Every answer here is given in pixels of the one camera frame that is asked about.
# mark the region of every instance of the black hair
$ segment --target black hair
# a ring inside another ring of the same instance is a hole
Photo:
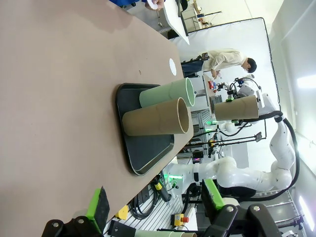
[[[248,58],[248,63],[250,64],[250,68],[248,70],[249,73],[253,73],[257,69],[256,61],[252,58]]]

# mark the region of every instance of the white backdrop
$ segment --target white backdrop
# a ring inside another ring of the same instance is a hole
[[[171,39],[179,49],[181,61],[188,61],[191,58],[196,58],[201,53],[221,48],[234,48],[243,52],[247,57],[253,58],[257,63],[257,70],[253,73],[255,80],[262,87],[262,91],[269,94],[273,103],[278,108],[277,87],[271,63],[266,27],[262,18],[193,32],[189,34],[189,40],[190,45],[187,45],[180,37]],[[221,70],[222,79],[217,79],[216,82],[225,81],[230,83],[235,78],[245,76],[246,74],[247,72],[240,66],[231,67]],[[217,94],[221,94],[223,100],[227,98],[225,91],[218,92]],[[270,166],[275,158],[270,152],[269,144],[276,130],[277,123],[275,123],[274,119],[268,119],[267,139],[258,143],[247,143],[249,167],[262,171],[270,171]],[[245,128],[234,138],[253,136],[259,131],[262,131],[264,136],[263,121],[252,127]]]

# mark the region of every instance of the screw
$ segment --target screw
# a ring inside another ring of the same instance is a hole
[[[234,208],[232,206],[228,206],[228,207],[226,207],[226,210],[229,212],[232,212],[234,210]]]

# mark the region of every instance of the jeans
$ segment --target jeans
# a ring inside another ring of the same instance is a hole
[[[181,66],[184,76],[187,77],[188,75],[202,71],[203,61],[199,60],[191,63],[186,63]]]

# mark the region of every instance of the white shirt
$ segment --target white shirt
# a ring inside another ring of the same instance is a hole
[[[247,57],[236,49],[226,48],[208,51],[209,60],[204,61],[202,71],[221,70],[232,66],[241,66]]]

